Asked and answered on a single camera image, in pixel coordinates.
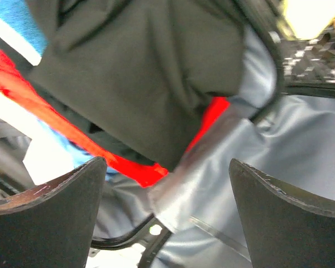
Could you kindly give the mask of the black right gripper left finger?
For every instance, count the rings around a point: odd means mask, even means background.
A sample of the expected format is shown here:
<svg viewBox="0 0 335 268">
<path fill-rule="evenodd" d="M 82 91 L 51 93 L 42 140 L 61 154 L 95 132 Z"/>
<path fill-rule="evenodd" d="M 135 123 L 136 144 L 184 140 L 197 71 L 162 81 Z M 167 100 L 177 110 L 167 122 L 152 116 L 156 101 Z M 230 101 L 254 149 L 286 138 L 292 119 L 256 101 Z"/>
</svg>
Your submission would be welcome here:
<svg viewBox="0 0 335 268">
<path fill-rule="evenodd" d="M 106 170 L 95 157 L 0 200 L 0 267 L 85 267 Z"/>
</svg>

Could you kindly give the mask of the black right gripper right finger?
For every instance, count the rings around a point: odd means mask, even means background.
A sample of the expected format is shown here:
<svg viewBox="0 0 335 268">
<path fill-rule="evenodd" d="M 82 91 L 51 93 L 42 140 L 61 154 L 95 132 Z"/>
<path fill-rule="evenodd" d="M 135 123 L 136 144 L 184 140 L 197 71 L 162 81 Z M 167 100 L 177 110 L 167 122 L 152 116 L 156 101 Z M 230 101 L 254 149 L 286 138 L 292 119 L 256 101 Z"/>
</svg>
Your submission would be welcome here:
<svg viewBox="0 0 335 268">
<path fill-rule="evenodd" d="M 237 159 L 229 176 L 253 267 L 335 267 L 335 200 Z"/>
</svg>

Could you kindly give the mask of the black white space suitcase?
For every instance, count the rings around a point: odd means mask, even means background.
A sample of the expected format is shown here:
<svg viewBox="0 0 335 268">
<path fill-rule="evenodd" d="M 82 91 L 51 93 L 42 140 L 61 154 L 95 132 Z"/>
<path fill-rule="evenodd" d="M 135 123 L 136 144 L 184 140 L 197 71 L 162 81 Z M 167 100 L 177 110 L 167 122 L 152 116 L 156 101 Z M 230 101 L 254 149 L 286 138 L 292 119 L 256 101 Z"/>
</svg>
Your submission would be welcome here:
<svg viewBox="0 0 335 268">
<path fill-rule="evenodd" d="M 0 1 L 0 267 L 335 267 L 335 1 Z"/>
</svg>

